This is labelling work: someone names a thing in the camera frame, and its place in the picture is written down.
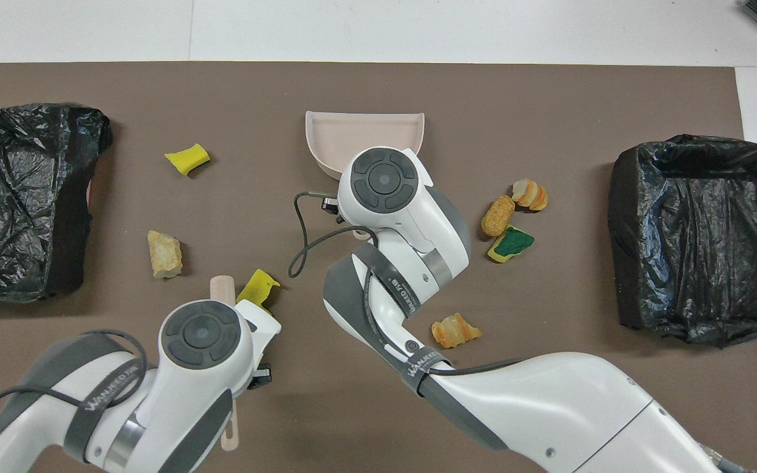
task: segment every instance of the pink dustpan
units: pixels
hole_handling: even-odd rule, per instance
[[[317,165],[335,179],[354,156],[373,146],[420,152],[424,114],[306,112],[306,141]]]

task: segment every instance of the brown mat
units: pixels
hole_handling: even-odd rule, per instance
[[[200,471],[541,471],[466,438],[334,324],[321,302],[325,270],[354,239],[318,246],[300,278],[286,276],[300,249],[291,198],[336,188],[306,146],[306,110],[424,112],[421,159],[472,228],[522,177],[546,186],[551,204],[514,217],[537,242],[507,264],[487,260],[478,234],[469,269],[409,330],[429,342],[433,321],[462,313],[484,336],[446,352],[459,367],[556,351],[606,357],[697,440],[757,469],[757,341],[718,351],[620,327],[606,226],[622,150],[683,132],[742,137],[732,69],[0,64],[0,107],[59,101],[100,108],[116,141],[93,181],[84,286],[0,304],[0,389],[52,342],[92,328],[126,330],[156,359],[171,309],[207,296],[211,276],[241,286],[262,267],[283,282],[271,306],[283,331],[265,358],[274,381],[239,399],[240,448],[216,449]],[[189,179],[162,153],[193,143],[212,162]],[[311,237],[336,227],[315,203],[306,219]],[[183,276],[150,275],[150,228],[184,243]],[[94,470],[52,449],[33,471]]]

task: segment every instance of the yellow sponge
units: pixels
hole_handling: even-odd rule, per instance
[[[257,269],[255,273],[250,277],[250,281],[235,298],[235,302],[241,302],[243,299],[250,300],[253,304],[262,307],[262,302],[265,302],[268,296],[271,294],[271,288],[279,287],[279,282],[276,279],[271,278],[268,273],[265,273],[261,269]]]
[[[180,174],[187,176],[189,171],[204,164],[210,159],[210,153],[204,150],[204,147],[195,143],[194,146],[181,152],[167,153],[166,158],[171,164],[180,171]]]

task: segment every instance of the peanut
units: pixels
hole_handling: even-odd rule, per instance
[[[512,198],[507,195],[496,198],[484,218],[481,219],[481,230],[490,237],[498,237],[510,224],[510,218],[513,218],[515,211],[516,203]]]

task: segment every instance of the food scrap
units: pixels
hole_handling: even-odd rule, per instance
[[[547,207],[549,201],[546,189],[532,179],[516,181],[513,185],[512,199],[518,206],[527,207],[535,212]]]
[[[510,197],[502,195],[496,198],[484,218],[481,219],[481,230],[490,237],[498,237],[501,233],[504,233],[505,228],[510,224],[510,218],[513,218],[515,211],[516,204]]]
[[[173,278],[183,271],[183,254],[176,238],[149,230],[148,249],[155,278]]]
[[[443,348],[454,348],[463,344],[463,342],[478,338],[483,333],[466,323],[462,315],[455,313],[442,319],[442,321],[433,323],[432,335]]]

